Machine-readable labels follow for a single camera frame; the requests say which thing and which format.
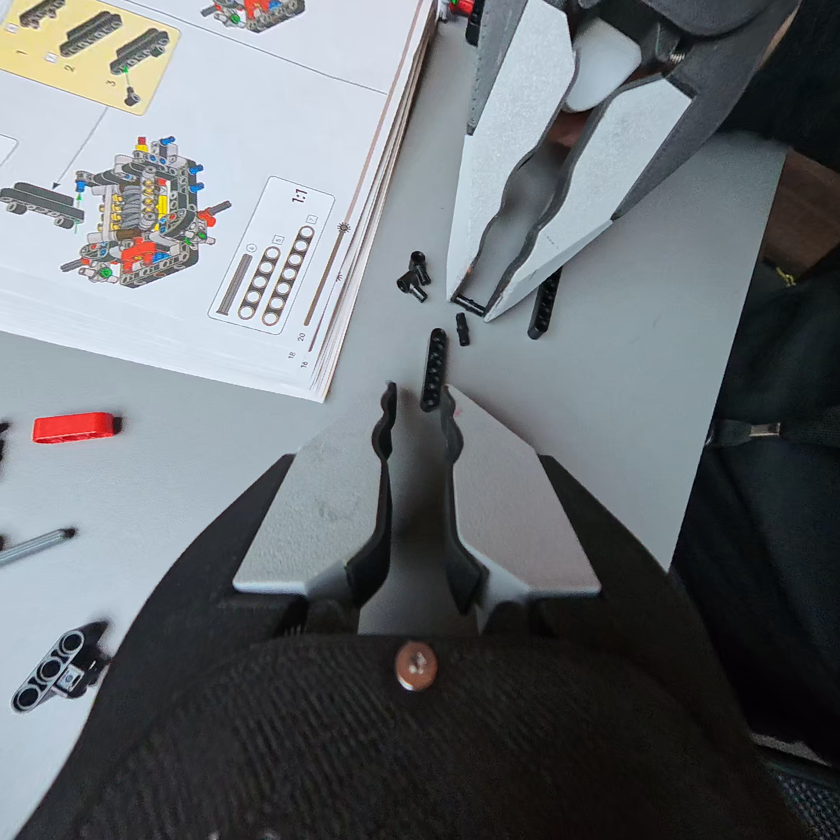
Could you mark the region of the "black three-hole lego connector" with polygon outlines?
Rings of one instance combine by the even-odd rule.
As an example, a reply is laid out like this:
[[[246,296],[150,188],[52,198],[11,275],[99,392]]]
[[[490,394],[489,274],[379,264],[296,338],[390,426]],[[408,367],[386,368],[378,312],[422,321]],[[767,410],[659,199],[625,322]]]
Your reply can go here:
[[[109,621],[97,620],[64,632],[14,693],[17,714],[33,711],[52,697],[75,700],[95,686],[110,664],[101,646]]]

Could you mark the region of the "black lego beam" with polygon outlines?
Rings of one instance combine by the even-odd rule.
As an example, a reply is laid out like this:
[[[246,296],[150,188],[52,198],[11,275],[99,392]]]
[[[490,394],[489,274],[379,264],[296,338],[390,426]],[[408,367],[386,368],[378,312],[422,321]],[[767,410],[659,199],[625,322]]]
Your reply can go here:
[[[448,360],[448,336],[444,329],[434,328],[429,335],[419,405],[431,413],[440,405]]]
[[[539,340],[549,329],[563,268],[556,269],[539,284],[528,326],[528,337]]]

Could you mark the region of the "black office chair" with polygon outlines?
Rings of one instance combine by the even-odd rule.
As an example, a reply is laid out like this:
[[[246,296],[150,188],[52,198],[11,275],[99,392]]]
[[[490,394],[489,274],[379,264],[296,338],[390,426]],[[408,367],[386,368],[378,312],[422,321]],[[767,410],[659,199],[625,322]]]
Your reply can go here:
[[[754,734],[789,807],[816,837],[839,838],[839,770],[800,743]]]

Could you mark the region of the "grey lego axle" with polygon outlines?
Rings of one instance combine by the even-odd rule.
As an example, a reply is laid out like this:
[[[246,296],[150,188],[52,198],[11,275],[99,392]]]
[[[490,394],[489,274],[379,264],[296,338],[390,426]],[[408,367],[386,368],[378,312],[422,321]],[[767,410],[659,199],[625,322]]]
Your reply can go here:
[[[0,553],[1,568],[53,549],[73,539],[76,534],[77,530],[75,528],[59,528],[2,549]]]

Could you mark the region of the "partly built lego model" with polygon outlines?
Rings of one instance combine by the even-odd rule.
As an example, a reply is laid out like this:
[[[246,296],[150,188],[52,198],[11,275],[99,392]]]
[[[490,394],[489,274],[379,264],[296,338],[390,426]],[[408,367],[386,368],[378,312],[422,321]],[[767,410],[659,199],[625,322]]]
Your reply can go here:
[[[469,45],[477,47],[485,5],[485,1],[437,1],[437,20],[446,23],[456,17],[464,18],[465,40]]]

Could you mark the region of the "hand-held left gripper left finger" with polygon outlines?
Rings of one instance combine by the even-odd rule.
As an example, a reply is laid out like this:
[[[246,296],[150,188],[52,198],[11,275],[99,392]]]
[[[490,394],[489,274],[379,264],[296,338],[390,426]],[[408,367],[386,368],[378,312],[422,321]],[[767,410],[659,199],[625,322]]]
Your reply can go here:
[[[396,406],[389,381],[292,456],[234,576],[237,592],[362,607],[379,591],[390,570]]]

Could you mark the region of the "lego instruction booklet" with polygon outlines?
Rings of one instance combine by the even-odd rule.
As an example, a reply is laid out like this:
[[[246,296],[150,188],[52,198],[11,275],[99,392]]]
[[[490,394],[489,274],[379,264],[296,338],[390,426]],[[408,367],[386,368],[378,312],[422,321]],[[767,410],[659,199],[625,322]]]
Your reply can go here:
[[[436,2],[2,2],[2,332],[323,403]]]

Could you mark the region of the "red lego beam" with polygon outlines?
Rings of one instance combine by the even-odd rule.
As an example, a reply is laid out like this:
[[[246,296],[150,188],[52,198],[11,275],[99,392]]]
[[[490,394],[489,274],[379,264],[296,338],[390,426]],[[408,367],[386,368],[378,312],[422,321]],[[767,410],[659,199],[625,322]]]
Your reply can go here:
[[[105,412],[42,416],[33,423],[31,440],[37,445],[61,445],[111,438],[123,428],[122,415]]]

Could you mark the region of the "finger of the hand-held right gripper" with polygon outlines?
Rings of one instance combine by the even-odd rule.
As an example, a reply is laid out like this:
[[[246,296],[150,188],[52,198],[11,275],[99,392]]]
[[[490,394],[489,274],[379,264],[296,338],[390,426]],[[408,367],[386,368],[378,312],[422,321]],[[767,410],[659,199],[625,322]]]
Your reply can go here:
[[[515,307],[610,227],[626,203],[637,201],[631,197],[634,188],[653,175],[655,156],[665,150],[697,96],[672,80],[668,89],[579,89],[578,26],[570,23],[574,79],[541,145],[563,112],[583,113],[586,120],[563,160],[552,198],[486,305],[486,322]]]
[[[575,74],[569,2],[484,2],[446,265],[455,301]]]

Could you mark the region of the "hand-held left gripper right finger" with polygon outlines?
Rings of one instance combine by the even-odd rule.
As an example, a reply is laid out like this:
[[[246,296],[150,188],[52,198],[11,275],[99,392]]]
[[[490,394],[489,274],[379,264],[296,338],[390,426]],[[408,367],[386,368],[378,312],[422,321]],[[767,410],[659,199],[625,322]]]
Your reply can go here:
[[[480,631],[503,604],[595,597],[602,586],[543,460],[452,385],[440,396],[444,555],[459,613]]]

